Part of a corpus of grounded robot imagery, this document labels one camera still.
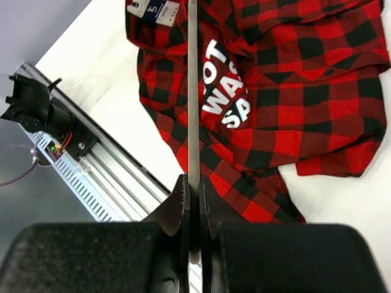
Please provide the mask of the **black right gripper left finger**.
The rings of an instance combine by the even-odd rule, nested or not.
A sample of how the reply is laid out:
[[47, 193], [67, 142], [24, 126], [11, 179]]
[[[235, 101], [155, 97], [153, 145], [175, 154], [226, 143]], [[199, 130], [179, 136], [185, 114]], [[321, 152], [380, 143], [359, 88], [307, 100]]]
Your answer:
[[1, 291], [188, 292], [189, 212], [181, 175], [140, 222], [29, 226], [1, 265]]

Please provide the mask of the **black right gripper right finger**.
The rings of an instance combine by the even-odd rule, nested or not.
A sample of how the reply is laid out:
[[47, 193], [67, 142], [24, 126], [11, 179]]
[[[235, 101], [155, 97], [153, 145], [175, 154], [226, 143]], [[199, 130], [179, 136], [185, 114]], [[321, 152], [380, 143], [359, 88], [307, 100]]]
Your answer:
[[385, 292], [363, 237], [330, 224], [249, 223], [199, 185], [204, 292]]

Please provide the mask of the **metal clothes hanger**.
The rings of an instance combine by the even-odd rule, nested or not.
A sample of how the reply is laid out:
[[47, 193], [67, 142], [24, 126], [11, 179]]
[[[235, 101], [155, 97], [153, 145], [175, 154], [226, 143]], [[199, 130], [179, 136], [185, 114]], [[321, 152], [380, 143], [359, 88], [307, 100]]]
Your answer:
[[188, 2], [188, 181], [190, 186], [190, 268], [191, 286], [197, 288], [200, 260], [199, 228], [199, 88], [198, 88], [197, 1]]

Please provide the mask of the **red black plaid shirt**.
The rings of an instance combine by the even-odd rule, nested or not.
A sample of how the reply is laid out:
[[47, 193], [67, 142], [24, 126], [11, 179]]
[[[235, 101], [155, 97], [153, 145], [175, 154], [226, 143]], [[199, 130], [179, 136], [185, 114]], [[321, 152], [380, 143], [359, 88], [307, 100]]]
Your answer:
[[385, 131], [382, 1], [199, 1], [200, 171], [250, 222], [304, 217], [279, 173], [359, 177]]

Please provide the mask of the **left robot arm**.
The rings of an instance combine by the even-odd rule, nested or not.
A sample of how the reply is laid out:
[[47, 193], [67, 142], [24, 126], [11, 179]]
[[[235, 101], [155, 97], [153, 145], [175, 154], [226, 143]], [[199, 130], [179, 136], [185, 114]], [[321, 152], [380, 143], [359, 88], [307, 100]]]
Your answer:
[[79, 161], [99, 142], [98, 137], [68, 107], [50, 94], [60, 79], [45, 85], [21, 74], [7, 76], [12, 94], [5, 97], [6, 110], [1, 118], [19, 123], [31, 134], [51, 137], [44, 150], [54, 160], [69, 154]]

